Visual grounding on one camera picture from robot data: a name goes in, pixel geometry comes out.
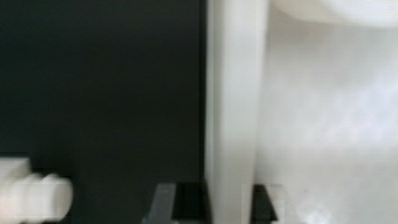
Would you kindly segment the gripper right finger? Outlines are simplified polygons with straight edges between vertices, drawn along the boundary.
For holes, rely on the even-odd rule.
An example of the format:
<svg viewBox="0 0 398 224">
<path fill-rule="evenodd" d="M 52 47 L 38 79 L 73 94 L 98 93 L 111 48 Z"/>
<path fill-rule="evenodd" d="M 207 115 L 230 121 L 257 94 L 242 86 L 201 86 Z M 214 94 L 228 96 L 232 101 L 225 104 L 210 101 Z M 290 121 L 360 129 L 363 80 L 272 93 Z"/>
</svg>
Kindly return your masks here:
<svg viewBox="0 0 398 224">
<path fill-rule="evenodd" d="M 267 187 L 253 187 L 251 224 L 272 224 L 280 220 Z"/>
</svg>

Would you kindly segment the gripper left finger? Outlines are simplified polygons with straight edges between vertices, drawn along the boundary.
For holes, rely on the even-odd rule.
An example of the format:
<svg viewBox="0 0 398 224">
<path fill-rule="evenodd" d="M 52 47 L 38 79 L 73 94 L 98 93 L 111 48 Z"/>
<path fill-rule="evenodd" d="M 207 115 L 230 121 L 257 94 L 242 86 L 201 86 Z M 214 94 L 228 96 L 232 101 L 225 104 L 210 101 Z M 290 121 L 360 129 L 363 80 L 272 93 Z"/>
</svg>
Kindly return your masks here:
<svg viewBox="0 0 398 224">
<path fill-rule="evenodd" d="M 157 185 L 148 215 L 141 224 L 209 224 L 209 198 L 201 183 Z"/>
</svg>

